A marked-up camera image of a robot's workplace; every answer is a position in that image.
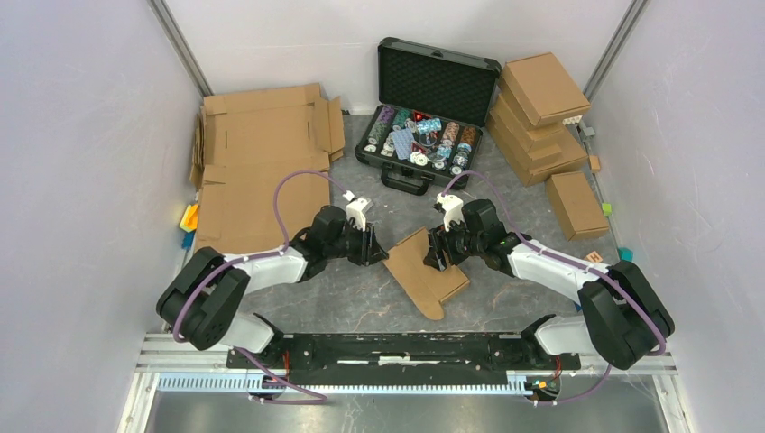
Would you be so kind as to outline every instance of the poker chip case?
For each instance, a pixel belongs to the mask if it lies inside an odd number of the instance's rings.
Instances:
[[[377,63],[382,104],[355,147],[356,159],[381,168],[383,185],[418,196],[425,194],[431,184],[446,186],[459,172],[469,170],[480,146],[481,127],[502,65],[497,60],[396,38],[380,42]],[[426,116],[425,122],[414,124],[404,120],[408,115],[414,121],[413,116],[419,114]],[[429,117],[440,119],[440,125],[428,122]],[[453,123],[458,124],[458,131]],[[432,131],[424,134],[436,134],[433,143],[425,135],[418,135],[421,142],[425,140],[429,145],[426,148],[423,143],[419,147],[422,152],[429,151],[430,161],[426,165],[422,165],[426,153],[420,156],[411,152],[408,159],[400,159],[399,152],[405,152],[401,129],[406,126],[415,132],[421,129]],[[453,188],[462,189],[467,181],[465,176]]]

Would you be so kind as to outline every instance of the white wall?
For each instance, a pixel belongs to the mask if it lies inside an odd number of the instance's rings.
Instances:
[[[3,3],[0,430],[115,431],[199,95],[143,0]]]
[[[763,6],[651,2],[588,116],[617,239],[675,319],[704,432],[762,429]]]
[[[629,0],[168,0],[216,93],[319,81],[355,112],[377,105],[386,36],[501,62],[554,51],[584,86]]]

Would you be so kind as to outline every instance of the flattened cardboard box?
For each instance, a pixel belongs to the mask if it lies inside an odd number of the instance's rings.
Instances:
[[[560,122],[540,127],[532,125],[504,79],[498,82],[502,92],[497,97],[493,110],[498,115],[498,119],[502,120],[507,129],[515,135],[521,147],[532,152],[558,143],[566,127]]]
[[[539,167],[550,165],[560,158],[560,146],[554,144],[532,152],[526,152],[519,145],[517,137],[513,136],[509,129],[498,120],[496,113],[489,112],[489,118],[486,121],[486,130],[492,135],[497,147],[502,153],[511,152],[516,161],[525,170],[533,170]]]
[[[508,62],[502,78],[535,126],[583,115],[590,109],[590,102],[551,52]]]
[[[583,172],[550,176],[545,189],[566,239],[591,239],[608,232],[608,221]]]
[[[420,230],[398,242],[388,255],[385,267],[406,291],[419,311],[431,320],[444,318],[441,304],[470,283],[457,266],[437,271],[422,260],[428,253],[428,230]]]
[[[537,169],[526,170],[521,167],[521,164],[515,159],[512,152],[504,152],[504,159],[510,164],[515,174],[518,175],[521,183],[528,187],[544,182],[553,174],[579,170],[587,161],[587,152],[582,149],[582,146],[568,130],[566,130],[565,134],[561,135],[558,145],[560,146],[560,157],[558,160]]]
[[[311,84],[206,97],[203,108],[202,145],[191,172],[201,180],[196,247],[250,253],[278,246],[273,191],[287,174],[326,171],[330,155],[342,154],[339,99],[326,101]],[[294,235],[329,204],[327,182],[298,176],[285,184],[279,204]]]

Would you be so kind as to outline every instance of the wooden block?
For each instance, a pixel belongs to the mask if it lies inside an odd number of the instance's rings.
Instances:
[[[590,155],[590,171],[595,174],[600,171],[600,158]]]
[[[597,251],[593,251],[585,257],[585,260],[592,263],[601,263],[603,261],[603,257],[601,257]]]

